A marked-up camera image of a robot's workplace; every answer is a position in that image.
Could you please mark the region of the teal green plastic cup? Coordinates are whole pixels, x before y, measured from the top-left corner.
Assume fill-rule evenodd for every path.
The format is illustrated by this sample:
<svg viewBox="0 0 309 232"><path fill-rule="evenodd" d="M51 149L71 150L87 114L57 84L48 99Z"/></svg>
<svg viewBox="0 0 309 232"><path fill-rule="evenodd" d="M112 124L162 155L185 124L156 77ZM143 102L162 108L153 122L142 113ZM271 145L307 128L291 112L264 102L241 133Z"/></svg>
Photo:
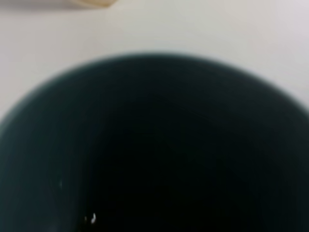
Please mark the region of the teal green plastic cup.
<svg viewBox="0 0 309 232"><path fill-rule="evenodd" d="M214 61L102 60L0 126L3 232L306 232L309 113Z"/></svg>

